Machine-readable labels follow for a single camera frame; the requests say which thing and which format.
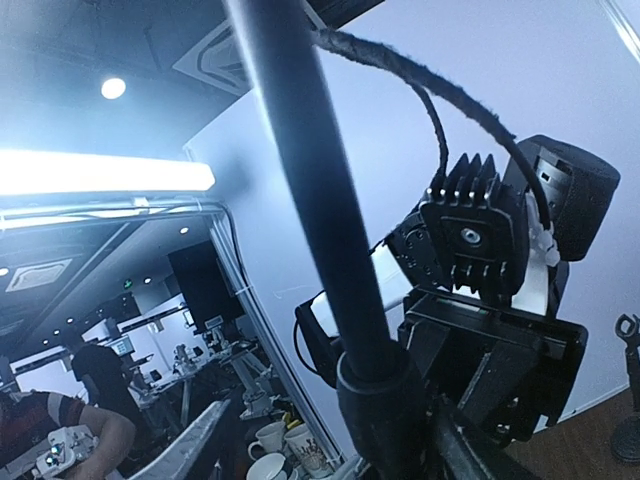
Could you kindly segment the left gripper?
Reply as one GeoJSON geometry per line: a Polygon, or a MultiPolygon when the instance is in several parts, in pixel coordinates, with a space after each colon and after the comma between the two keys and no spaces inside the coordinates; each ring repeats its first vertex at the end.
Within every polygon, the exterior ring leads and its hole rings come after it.
{"type": "Polygon", "coordinates": [[[514,306],[531,244],[527,208],[492,157],[463,155],[388,235],[410,284],[398,339],[428,396],[440,396],[430,479],[539,479],[492,440],[525,442],[541,419],[556,423],[575,383],[586,329],[514,306]]]}

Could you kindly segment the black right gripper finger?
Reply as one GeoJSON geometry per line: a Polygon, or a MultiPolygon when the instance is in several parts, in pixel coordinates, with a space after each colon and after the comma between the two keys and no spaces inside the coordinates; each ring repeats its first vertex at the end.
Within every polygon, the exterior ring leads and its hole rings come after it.
{"type": "Polygon", "coordinates": [[[206,443],[220,429],[230,404],[230,399],[212,402],[156,459],[137,472],[134,480],[186,479],[206,443]]]}

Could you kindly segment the black glitter-mic stand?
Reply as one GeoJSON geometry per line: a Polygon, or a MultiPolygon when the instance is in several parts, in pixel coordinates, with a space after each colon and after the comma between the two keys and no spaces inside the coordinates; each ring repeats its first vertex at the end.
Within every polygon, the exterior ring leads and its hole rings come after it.
{"type": "Polygon", "coordinates": [[[434,456],[421,375],[389,332],[303,8],[297,1],[226,8],[339,330],[337,395],[353,445],[384,479],[429,479],[434,456]]]}

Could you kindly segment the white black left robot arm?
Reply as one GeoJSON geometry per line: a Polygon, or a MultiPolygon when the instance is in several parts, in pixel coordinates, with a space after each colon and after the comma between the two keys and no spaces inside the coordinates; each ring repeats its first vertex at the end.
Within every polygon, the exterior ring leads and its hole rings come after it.
{"type": "Polygon", "coordinates": [[[504,173],[491,157],[441,166],[370,252],[382,301],[401,306],[391,374],[358,378],[327,296],[295,318],[380,479],[526,479],[504,448],[558,422],[587,330],[557,316],[620,182],[579,147],[535,135],[504,173]]]}

